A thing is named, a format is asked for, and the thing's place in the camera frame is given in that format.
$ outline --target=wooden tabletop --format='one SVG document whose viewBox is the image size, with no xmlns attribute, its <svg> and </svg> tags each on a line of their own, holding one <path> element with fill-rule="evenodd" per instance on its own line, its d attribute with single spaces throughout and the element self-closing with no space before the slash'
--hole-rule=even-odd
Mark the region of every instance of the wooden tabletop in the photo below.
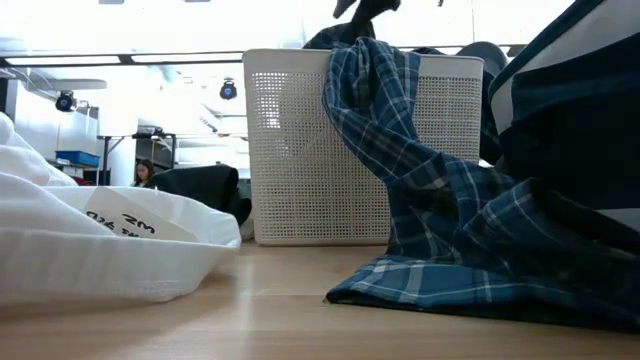
<svg viewBox="0 0 640 360">
<path fill-rule="evenodd" d="M 0 308 L 0 359 L 640 359 L 640 338 L 323 303 L 384 251 L 247 246 L 165 304 Z"/>
</svg>

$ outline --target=perforated basket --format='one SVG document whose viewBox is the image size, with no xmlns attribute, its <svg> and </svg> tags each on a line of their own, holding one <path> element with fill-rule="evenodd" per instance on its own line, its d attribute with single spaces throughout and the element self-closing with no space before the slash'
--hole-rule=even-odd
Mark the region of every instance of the perforated basket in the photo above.
<svg viewBox="0 0 640 360">
<path fill-rule="evenodd" d="M 251 50 L 243 57 L 256 241 L 382 244 L 382 183 L 349 152 L 322 107 L 328 51 Z M 477 162 L 482 60 L 424 56 L 414 111 L 422 143 Z"/>
</svg>

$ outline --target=blue box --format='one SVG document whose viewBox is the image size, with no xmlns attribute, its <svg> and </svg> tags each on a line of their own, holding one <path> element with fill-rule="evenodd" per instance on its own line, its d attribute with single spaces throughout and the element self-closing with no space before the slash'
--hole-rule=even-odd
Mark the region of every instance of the blue box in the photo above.
<svg viewBox="0 0 640 360">
<path fill-rule="evenodd" d="M 72 165 L 100 167 L 100 156 L 91 155 L 84 151 L 56 151 L 56 158 L 69 160 Z"/>
</svg>

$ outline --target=blue plaid shirt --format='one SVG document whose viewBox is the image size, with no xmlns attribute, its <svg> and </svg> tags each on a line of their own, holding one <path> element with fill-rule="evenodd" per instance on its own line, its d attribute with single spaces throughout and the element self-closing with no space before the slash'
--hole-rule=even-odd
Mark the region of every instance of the blue plaid shirt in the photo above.
<svg viewBox="0 0 640 360">
<path fill-rule="evenodd" d="M 332 289 L 330 302 L 640 329 L 640 234 L 536 179 L 420 143 L 420 56 L 371 38 L 347 46 L 339 30 L 307 47 L 337 48 L 323 104 L 386 185 L 392 221 L 386 255 Z"/>
</svg>

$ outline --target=woman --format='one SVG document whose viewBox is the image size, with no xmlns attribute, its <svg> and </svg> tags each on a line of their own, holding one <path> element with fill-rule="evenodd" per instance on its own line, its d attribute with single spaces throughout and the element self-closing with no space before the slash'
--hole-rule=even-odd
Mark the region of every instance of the woman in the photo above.
<svg viewBox="0 0 640 360">
<path fill-rule="evenodd" d="M 153 176 L 153 163 L 149 159 L 143 159 L 136 165 L 136 182 L 133 184 L 135 187 L 144 187 L 144 185 Z"/>
</svg>

